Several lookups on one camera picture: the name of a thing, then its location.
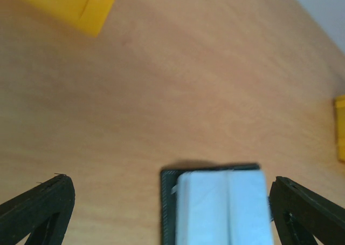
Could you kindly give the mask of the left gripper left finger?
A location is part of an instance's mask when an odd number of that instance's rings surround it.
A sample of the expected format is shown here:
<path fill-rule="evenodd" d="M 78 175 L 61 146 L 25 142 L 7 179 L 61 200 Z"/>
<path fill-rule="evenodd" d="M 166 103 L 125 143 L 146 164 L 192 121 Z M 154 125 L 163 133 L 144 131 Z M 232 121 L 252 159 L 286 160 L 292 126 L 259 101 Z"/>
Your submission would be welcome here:
<path fill-rule="evenodd" d="M 1 204 L 1 244 L 62 244 L 75 205 L 72 179 L 59 174 Z"/>

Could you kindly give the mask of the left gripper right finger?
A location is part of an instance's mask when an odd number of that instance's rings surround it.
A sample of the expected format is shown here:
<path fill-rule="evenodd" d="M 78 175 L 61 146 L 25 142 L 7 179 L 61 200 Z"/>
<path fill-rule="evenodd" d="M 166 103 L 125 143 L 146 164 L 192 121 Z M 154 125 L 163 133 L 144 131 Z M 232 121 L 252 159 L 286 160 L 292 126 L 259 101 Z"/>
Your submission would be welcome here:
<path fill-rule="evenodd" d="M 344 208 L 283 176 L 269 198 L 282 244 L 344 244 Z"/>

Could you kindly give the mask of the black leather card holder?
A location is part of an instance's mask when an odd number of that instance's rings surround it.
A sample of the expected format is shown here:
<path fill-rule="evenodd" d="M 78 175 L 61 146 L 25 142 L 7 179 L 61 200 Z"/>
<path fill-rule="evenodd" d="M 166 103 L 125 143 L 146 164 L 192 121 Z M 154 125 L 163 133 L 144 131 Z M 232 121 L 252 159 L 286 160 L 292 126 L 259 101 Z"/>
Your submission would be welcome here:
<path fill-rule="evenodd" d="M 161 244 L 273 244 L 265 174 L 257 163 L 160 172 Z"/>

